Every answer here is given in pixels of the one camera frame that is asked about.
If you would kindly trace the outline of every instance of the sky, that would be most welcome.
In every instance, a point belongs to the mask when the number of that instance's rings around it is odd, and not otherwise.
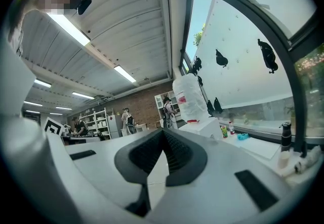
[[[193,0],[191,23],[186,47],[186,51],[191,60],[197,50],[197,47],[193,44],[193,35],[200,32],[203,24],[206,22],[210,4],[211,0]]]

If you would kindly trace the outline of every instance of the ceiling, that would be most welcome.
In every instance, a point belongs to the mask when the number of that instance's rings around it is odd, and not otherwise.
[[[32,11],[23,21],[22,59],[38,79],[52,84],[31,88],[26,101],[43,104],[37,111],[57,113],[55,107],[62,106],[74,113],[97,99],[172,77],[168,0],[92,0],[84,14],[65,16],[91,40],[91,51],[47,14]],[[136,83],[115,71],[116,65]],[[96,100],[89,104],[74,91]],[[24,109],[36,107],[25,104]]]

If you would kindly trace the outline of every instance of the small container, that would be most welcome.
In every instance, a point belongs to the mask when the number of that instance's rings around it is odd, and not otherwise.
[[[278,161],[278,167],[280,169],[283,169],[288,165],[289,157],[290,157],[289,151],[280,152],[279,161]]]
[[[222,126],[221,129],[222,129],[222,133],[223,133],[223,138],[228,137],[228,135],[227,135],[227,128],[225,126]]]
[[[232,121],[229,122],[229,133],[230,133],[231,135],[234,135],[234,134],[235,134],[234,126],[233,126]]]

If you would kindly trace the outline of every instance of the window frame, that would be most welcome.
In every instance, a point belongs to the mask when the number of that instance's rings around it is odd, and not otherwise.
[[[305,141],[312,144],[323,144],[324,139],[306,138],[306,121],[307,121],[307,103],[306,95],[295,70],[295,62],[300,58],[309,54],[314,48],[324,42],[323,29],[321,27],[320,17],[318,12],[309,19],[309,21],[290,39],[281,31],[281,29],[258,7],[250,3],[248,0],[223,0],[240,11],[248,19],[250,19],[259,30],[266,36],[286,71],[288,80],[293,93],[293,100],[296,112],[296,136],[294,143],[294,151],[301,152]],[[185,48],[188,40],[191,13],[193,0],[187,0],[186,3],[186,17],[183,33],[183,43],[181,49],[180,66],[182,67],[183,60],[189,59]]]

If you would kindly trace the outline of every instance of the corrugated metal ceiling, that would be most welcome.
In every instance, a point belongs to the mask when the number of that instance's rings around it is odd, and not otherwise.
[[[120,64],[139,84],[145,78],[167,77],[168,54],[161,0],[92,0],[83,15],[66,17],[80,28],[92,45]],[[23,58],[54,74],[94,90],[118,94],[134,88],[118,72],[90,56],[46,14],[30,12],[23,22]],[[87,100],[72,95],[73,88],[54,83],[50,89],[34,86],[30,101],[78,108]]]

